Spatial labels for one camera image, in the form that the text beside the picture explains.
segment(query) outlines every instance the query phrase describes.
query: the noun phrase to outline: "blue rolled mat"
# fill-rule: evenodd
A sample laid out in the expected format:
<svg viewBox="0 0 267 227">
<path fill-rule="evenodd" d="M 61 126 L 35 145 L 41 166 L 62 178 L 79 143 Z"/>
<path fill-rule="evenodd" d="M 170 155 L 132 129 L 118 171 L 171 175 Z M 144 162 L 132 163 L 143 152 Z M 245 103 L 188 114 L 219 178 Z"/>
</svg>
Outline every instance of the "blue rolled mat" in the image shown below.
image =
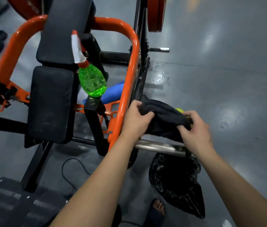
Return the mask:
<svg viewBox="0 0 267 227">
<path fill-rule="evenodd" d="M 124 81 L 121 81 L 120 83 L 107 88 L 105 93 L 101 97 L 101 101 L 104 104 L 108 104 L 108 103 L 112 103 L 114 101 L 120 100 L 123 87 L 124 87 Z"/>
</svg>

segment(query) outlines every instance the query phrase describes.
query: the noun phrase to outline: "cord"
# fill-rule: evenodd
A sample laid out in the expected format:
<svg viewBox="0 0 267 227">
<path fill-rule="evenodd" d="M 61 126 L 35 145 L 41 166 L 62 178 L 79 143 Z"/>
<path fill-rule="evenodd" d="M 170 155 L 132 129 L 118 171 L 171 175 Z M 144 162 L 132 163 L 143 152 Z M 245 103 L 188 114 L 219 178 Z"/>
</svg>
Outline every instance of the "cord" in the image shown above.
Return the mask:
<svg viewBox="0 0 267 227">
<path fill-rule="evenodd" d="M 74 159 L 74 160 L 77 160 L 81 165 L 82 165 L 82 167 L 83 167 L 83 169 L 85 170 L 85 172 L 86 172 L 86 174 L 88 174 L 88 175 L 90 175 L 90 173 L 86 170 L 86 168 L 85 168 L 85 166 L 83 165 L 83 163 L 80 161 L 80 160 L 78 160 L 78 159 L 76 159 L 76 158 L 70 158 L 70 159 L 67 159 L 64 163 L 63 163 L 63 165 L 62 165 L 62 169 L 61 169 L 61 171 L 62 171 L 62 177 L 64 178 L 64 180 L 65 181 L 67 181 L 67 183 L 68 184 L 70 184 L 76 191 L 78 191 L 78 189 L 64 176 L 64 173 L 63 173 L 63 170 L 64 170 L 64 165 L 65 165 L 65 163 L 67 163 L 69 160 L 72 160 L 72 159 Z M 127 224 L 131 224 L 131 225 L 135 225 L 135 226 L 139 226 L 139 227 L 142 227 L 142 225 L 139 225 L 139 224 L 137 224 L 137 223 L 134 223 L 134 222 L 131 222 L 131 221 L 121 221 L 121 223 L 127 223 Z"/>
<path fill-rule="evenodd" d="M 121 223 L 127 223 L 127 224 L 131 224 L 131 225 L 136 225 L 136 226 L 142 227 L 142 225 L 134 223 L 134 222 L 131 222 L 131 221 L 121 221 Z"/>
<path fill-rule="evenodd" d="M 65 165 L 65 163 L 67 163 L 69 160 L 72 160 L 72 159 L 74 159 L 74 160 L 77 160 L 81 165 L 82 165 L 82 167 L 84 168 L 84 170 L 85 170 L 85 172 L 86 172 L 86 174 L 88 174 L 88 175 L 90 175 L 90 173 L 88 173 L 88 171 L 86 170 L 86 168 L 85 168 L 85 166 L 83 165 L 83 163 L 80 161 L 80 160 L 78 160 L 78 159 L 76 159 L 76 158 L 70 158 L 70 159 L 67 159 L 64 163 L 63 163 L 63 165 L 62 165 L 62 177 L 64 178 L 64 180 L 65 181 L 67 181 L 67 183 L 68 184 L 70 184 L 76 191 L 78 191 L 78 189 L 64 176 L 64 173 L 63 173 L 63 170 L 64 170 L 64 165 Z"/>
</svg>

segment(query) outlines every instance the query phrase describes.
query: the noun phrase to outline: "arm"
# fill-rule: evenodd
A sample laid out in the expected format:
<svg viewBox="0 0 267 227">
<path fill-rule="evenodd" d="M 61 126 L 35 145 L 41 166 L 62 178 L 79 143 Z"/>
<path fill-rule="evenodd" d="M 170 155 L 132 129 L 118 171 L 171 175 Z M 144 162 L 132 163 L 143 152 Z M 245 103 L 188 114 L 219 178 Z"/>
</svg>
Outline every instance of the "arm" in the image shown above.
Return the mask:
<svg viewBox="0 0 267 227">
<path fill-rule="evenodd" d="M 153 112 L 141 116 L 139 105 L 131 103 L 120 137 L 50 227 L 111 226 L 131 151 L 154 117 Z"/>
<path fill-rule="evenodd" d="M 195 111 L 193 128 L 178 126 L 187 148 L 199 159 L 238 227 L 267 227 L 267 199 L 243 179 L 214 150 L 209 126 Z"/>
</svg>

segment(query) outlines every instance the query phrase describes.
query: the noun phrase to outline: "spray bottle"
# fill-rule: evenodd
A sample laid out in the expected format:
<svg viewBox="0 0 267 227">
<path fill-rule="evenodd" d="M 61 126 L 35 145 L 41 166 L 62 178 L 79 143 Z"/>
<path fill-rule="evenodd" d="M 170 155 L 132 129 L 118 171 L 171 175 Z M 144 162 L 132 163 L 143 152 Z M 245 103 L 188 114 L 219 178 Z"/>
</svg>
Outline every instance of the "spray bottle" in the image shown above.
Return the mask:
<svg viewBox="0 0 267 227">
<path fill-rule="evenodd" d="M 89 63 L 82 53 L 82 45 L 78 32 L 73 30 L 71 35 L 71 47 L 75 63 L 79 66 L 79 80 L 83 90 L 92 97 L 99 97 L 106 91 L 106 80 L 102 72 Z"/>
</svg>

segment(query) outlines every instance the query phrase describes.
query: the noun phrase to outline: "orange bracket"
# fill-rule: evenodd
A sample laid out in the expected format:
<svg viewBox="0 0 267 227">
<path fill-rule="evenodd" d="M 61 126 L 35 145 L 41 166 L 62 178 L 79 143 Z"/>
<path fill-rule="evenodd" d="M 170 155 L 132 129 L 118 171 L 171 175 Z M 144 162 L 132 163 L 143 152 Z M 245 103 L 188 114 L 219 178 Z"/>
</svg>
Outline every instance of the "orange bracket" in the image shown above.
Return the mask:
<svg viewBox="0 0 267 227">
<path fill-rule="evenodd" d="M 46 19 L 47 15 L 36 16 L 22 24 L 12 35 L 10 42 L 0 60 L 0 82 L 5 84 L 8 88 L 15 86 L 18 89 L 16 98 L 19 102 L 29 103 L 29 92 L 24 91 L 22 88 L 11 82 L 10 77 L 14 71 L 14 68 L 18 62 L 25 44 L 34 34 L 44 29 Z M 109 148 L 111 148 L 120 135 L 124 116 L 129 106 L 131 91 L 134 80 L 136 78 L 140 44 L 138 36 L 131 28 L 131 26 L 119 19 L 109 17 L 95 17 L 94 22 L 92 23 L 92 29 L 119 32 L 129 38 L 132 43 L 132 53 L 129 60 L 121 99 L 120 101 L 105 105 L 106 114 L 111 117 L 111 121 L 108 127 L 108 132 L 112 132 L 108 137 Z M 6 103 L 6 101 L 0 102 L 0 112 L 4 110 Z M 120 103 L 119 108 L 117 111 L 112 112 L 111 107 L 116 103 Z M 83 109 L 83 107 L 83 105 L 76 105 L 75 111 L 83 112 L 83 110 L 78 110 L 79 108 Z"/>
</svg>

